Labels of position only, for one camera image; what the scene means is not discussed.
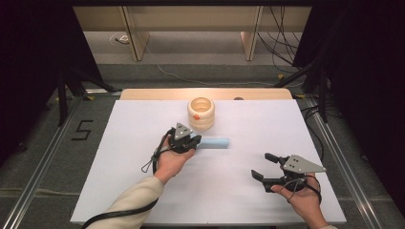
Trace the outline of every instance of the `black strap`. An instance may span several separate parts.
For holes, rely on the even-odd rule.
[[[89,220],[87,220],[83,226],[81,227],[81,229],[85,229],[88,226],[90,226],[90,224],[96,222],[96,221],[100,221],[100,220],[104,220],[104,219],[111,219],[111,218],[118,218],[118,217],[127,217],[127,216],[132,216],[132,215],[136,215],[136,214],[140,214],[140,213],[144,213],[146,211],[151,210],[156,203],[158,202],[158,198],[149,203],[148,205],[138,208],[138,209],[132,209],[132,210],[126,210],[126,211],[118,211],[118,212],[109,212],[109,213],[103,213],[100,215],[97,215],[95,217],[90,218]]]

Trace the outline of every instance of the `forearm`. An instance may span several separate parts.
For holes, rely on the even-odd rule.
[[[146,206],[160,197],[160,195],[163,193],[163,188],[164,185],[158,178],[146,177],[122,193],[111,205],[111,207],[108,208],[106,213],[138,209]],[[140,228],[143,222],[148,218],[150,212],[151,210],[129,217],[100,220],[91,224],[88,228]]]

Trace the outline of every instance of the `white table surface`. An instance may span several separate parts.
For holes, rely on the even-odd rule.
[[[269,194],[250,170],[278,178],[265,159],[299,155],[322,165],[295,100],[214,100],[215,124],[202,137],[228,137],[228,149],[198,150],[172,178],[145,225],[283,225],[303,222],[287,201]],[[141,167],[177,122],[188,125],[185,100],[117,101],[71,222],[103,213],[147,174]],[[326,174],[321,208],[330,223],[346,219]]]

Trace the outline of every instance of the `floor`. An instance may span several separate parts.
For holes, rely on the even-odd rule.
[[[125,35],[124,32],[85,34],[104,81],[116,88],[262,88],[270,87],[279,81],[279,77],[296,71],[280,58],[273,60],[274,55],[260,40],[254,59],[246,61],[237,32],[153,32],[148,50],[139,62],[134,62],[128,45],[115,40]],[[274,41],[269,34],[261,32],[261,35],[273,48]],[[287,38],[291,46],[298,45],[294,34],[288,34]],[[289,59],[285,45],[277,44],[276,51]],[[298,79],[288,85],[292,94],[302,95],[300,85],[303,80]],[[84,83],[84,86],[96,89],[91,83]],[[313,96],[305,94],[303,99],[296,101],[301,109],[305,109],[316,103]],[[70,97],[68,124],[57,127],[57,95],[50,98],[48,109],[44,109],[25,140],[27,150],[16,151],[0,168],[2,225],[6,225],[10,219],[8,215],[18,215],[14,227],[7,228],[80,228],[70,223],[70,216],[109,114],[118,99],[118,94],[89,94],[84,99]],[[345,118],[333,106],[332,99],[329,99],[328,105],[328,124],[323,124],[317,114],[308,119],[308,124],[315,132],[315,135],[311,135],[320,155],[324,148],[323,163],[329,169],[330,182],[347,217],[346,224],[336,226],[405,228],[404,218],[373,168],[361,157],[362,151]],[[80,123],[82,129],[91,130],[87,140],[73,140],[86,135],[76,131]],[[328,136],[333,136],[334,141],[330,141]],[[22,198],[27,192],[32,192],[32,195]],[[372,206],[371,210],[362,209],[365,203]],[[298,229],[306,228],[306,225],[277,228]]]

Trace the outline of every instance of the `beige desk panel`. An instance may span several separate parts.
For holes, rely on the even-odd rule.
[[[217,100],[292,99],[287,89],[250,89],[250,88],[181,88],[181,89],[126,89],[120,100],[182,100],[195,97],[208,97]]]

